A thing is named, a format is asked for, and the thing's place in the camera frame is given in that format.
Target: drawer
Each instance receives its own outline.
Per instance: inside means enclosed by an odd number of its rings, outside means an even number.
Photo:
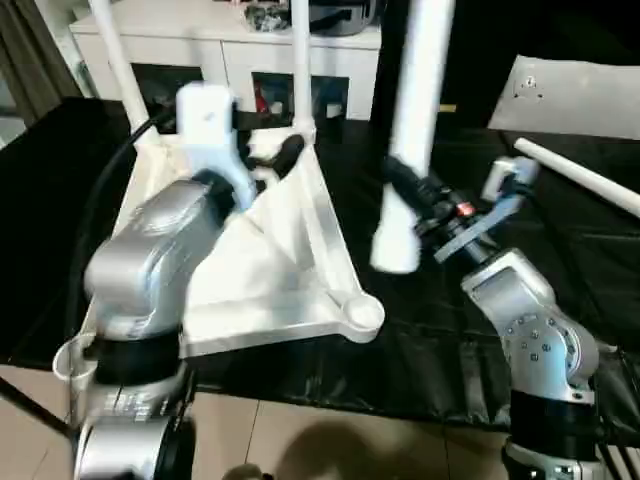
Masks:
[[[119,100],[120,89],[109,67],[107,51],[99,35],[74,34],[100,98]],[[220,42],[180,38],[120,37],[131,63],[199,67],[205,81],[227,84]]]
[[[240,110],[255,112],[254,72],[293,73],[293,47],[222,42],[227,78]],[[311,74],[349,79],[347,118],[368,120],[378,68],[378,51],[312,47]]]

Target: white pvc pipe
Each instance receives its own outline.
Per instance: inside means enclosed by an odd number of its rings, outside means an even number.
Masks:
[[[519,138],[515,143],[515,147],[525,155],[640,218],[640,195],[633,190],[629,190],[602,175],[598,175],[562,155],[530,142],[526,138]]]
[[[413,0],[398,83],[389,154],[427,175],[433,146],[455,0]],[[387,185],[371,264],[378,270],[409,273],[418,267],[416,215]]]
[[[311,62],[309,32],[309,1],[291,1],[293,30],[293,126],[300,132],[315,131],[311,106]]]
[[[89,5],[98,26],[100,36],[107,48],[107,56],[109,57],[109,66],[113,72],[120,94],[122,103],[127,112],[131,130],[135,130],[142,125],[148,118],[149,114],[142,99],[142,94],[138,88],[136,77],[133,74],[131,64],[127,60],[118,35],[116,24],[111,13],[111,4],[109,0],[89,0]],[[156,139],[159,143],[158,133],[155,129],[150,129],[145,134],[146,140]]]

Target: metal stand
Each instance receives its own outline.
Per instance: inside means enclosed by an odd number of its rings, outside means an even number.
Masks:
[[[73,430],[67,423],[60,420],[49,410],[22,393],[2,377],[0,377],[0,397],[6,399],[9,403],[31,415],[40,423],[46,425],[63,437],[69,440],[73,437]]]

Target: black table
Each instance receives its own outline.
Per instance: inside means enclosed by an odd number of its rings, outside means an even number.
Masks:
[[[251,116],[244,123],[254,127],[256,122],[260,123]],[[474,198],[493,160],[513,154],[509,144],[516,135],[440,127],[433,167],[445,181]],[[12,226],[3,238],[8,248],[2,251],[9,278],[21,280],[14,282],[6,297],[9,310],[0,341],[3,361],[49,368],[63,341],[64,282],[74,222],[96,172],[126,131],[119,105],[69,101],[0,152],[2,178],[12,179],[5,180],[1,193],[0,208],[9,219],[6,225]],[[640,191],[639,142],[526,136]],[[491,325],[459,288],[460,272],[437,266],[429,258],[419,271],[405,276],[369,267],[381,198],[376,132],[365,122],[327,124],[319,130],[316,149],[361,283],[385,305],[385,325],[366,345],[331,336],[192,359],[200,373],[200,388],[508,429],[509,372]],[[97,212],[100,221],[91,232],[94,245],[112,228],[130,168],[131,163],[124,165],[113,178]],[[569,315],[605,341],[615,343],[616,331],[631,368],[640,374],[640,221],[552,172],[540,174],[536,194],[568,232],[585,278],[604,306],[606,323],[581,307],[555,250],[528,208],[500,227],[495,238],[529,257],[555,287]],[[639,407],[617,354],[602,355],[595,385],[609,441],[640,446]]]

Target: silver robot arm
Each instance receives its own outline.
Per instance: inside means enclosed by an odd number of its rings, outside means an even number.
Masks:
[[[589,436],[597,420],[589,386],[598,368],[596,341],[560,309],[552,287],[522,252],[501,250],[487,235],[519,208],[521,195],[511,187],[533,180],[532,163],[496,162],[499,172],[488,185],[499,193],[484,216],[432,173],[419,178],[393,157],[384,172],[416,212],[425,249],[469,272],[462,289],[500,337],[511,370],[511,438],[503,450],[510,478],[600,479],[604,470]]]
[[[98,366],[75,478],[190,478],[195,429],[185,409],[195,377],[179,357],[186,289],[233,204],[212,172],[178,180],[92,258]]]

